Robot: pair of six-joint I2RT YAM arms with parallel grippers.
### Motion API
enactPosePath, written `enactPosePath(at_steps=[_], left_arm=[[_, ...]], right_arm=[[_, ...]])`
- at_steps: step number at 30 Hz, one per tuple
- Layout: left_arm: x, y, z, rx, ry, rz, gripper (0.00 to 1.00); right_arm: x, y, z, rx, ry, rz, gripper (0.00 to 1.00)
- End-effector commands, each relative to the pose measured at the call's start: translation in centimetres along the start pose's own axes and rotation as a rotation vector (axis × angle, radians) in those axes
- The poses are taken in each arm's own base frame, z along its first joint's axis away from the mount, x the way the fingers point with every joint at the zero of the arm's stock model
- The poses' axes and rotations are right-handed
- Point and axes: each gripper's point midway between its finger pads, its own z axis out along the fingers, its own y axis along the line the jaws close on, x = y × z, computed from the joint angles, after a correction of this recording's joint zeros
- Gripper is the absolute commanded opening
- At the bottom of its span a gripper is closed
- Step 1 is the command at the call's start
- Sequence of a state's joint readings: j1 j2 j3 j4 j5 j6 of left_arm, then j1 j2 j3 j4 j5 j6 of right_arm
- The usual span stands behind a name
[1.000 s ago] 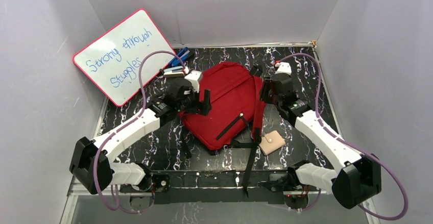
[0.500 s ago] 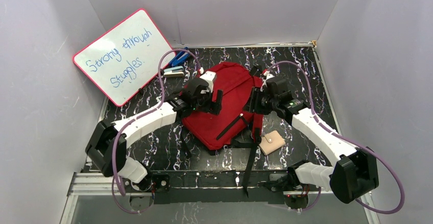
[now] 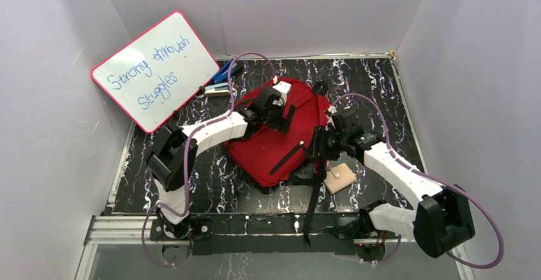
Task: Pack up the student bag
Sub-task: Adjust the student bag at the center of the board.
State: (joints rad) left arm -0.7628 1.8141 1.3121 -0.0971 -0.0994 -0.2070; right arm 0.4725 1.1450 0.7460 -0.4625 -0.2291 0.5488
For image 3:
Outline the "beige small wallet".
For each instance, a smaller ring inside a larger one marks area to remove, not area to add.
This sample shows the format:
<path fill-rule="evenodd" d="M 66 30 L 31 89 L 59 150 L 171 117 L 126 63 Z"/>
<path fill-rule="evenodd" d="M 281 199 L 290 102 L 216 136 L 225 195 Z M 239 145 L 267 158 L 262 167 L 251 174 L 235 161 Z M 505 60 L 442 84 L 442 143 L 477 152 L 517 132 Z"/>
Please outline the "beige small wallet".
<path fill-rule="evenodd" d="M 323 183 L 332 195 L 347 188 L 357 180 L 356 174 L 346 163 L 341 163 L 328 169 L 326 174 Z"/>

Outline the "red student backpack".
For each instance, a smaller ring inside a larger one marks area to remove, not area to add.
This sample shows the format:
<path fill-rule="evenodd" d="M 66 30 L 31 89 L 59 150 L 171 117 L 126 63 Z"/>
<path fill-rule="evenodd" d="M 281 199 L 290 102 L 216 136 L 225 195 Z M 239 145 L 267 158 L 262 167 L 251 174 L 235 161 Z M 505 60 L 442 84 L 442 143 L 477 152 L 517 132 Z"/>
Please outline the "red student backpack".
<path fill-rule="evenodd" d="M 295 105 L 297 110 L 287 134 L 270 129 L 265 125 L 250 137 L 243 140 L 230 140 L 227 143 L 229 156 L 261 187 L 270 188 L 282 181 L 311 185 L 313 192 L 303 234 L 309 235 L 312 218 L 323 180 L 326 178 L 326 160 L 310 160 L 306 151 L 312 140 L 316 126 L 327 123 L 326 109 L 329 101 L 327 81 L 318 81 L 313 87 L 300 80 L 285 79 L 292 85 L 286 109 Z"/>

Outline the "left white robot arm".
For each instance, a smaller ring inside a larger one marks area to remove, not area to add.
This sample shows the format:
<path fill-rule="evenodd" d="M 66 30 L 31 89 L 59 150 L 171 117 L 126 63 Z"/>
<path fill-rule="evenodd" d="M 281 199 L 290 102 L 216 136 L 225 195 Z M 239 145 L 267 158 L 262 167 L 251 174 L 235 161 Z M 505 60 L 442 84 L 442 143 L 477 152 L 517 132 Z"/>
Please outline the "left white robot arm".
<path fill-rule="evenodd" d="M 287 107 L 292 85 L 264 86 L 248 104 L 239 104 L 214 119 L 172 129 L 165 126 L 146 158 L 159 193 L 158 214 L 175 239 L 188 236 L 189 178 L 196 157 L 229 140 L 246 140 L 263 127 L 287 133 L 296 107 Z"/>

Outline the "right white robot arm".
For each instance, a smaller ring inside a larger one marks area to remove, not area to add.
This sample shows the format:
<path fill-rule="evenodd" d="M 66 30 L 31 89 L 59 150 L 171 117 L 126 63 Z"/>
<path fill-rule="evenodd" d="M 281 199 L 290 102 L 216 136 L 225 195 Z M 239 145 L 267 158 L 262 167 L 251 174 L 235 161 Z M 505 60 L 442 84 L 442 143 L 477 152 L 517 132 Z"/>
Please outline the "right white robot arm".
<path fill-rule="evenodd" d="M 356 159 L 393 185 L 410 209 L 377 200 L 359 210 L 356 220 L 327 229 L 339 238 L 375 238 L 393 232 L 417 245 L 432 258 L 451 251 L 475 236 L 468 199 L 458 186 L 445 186 L 415 173 L 415 167 L 387 147 L 383 136 L 366 131 L 352 112 L 332 114 L 327 125 L 317 125 L 306 152 L 321 182 L 327 161 L 342 154 Z"/>

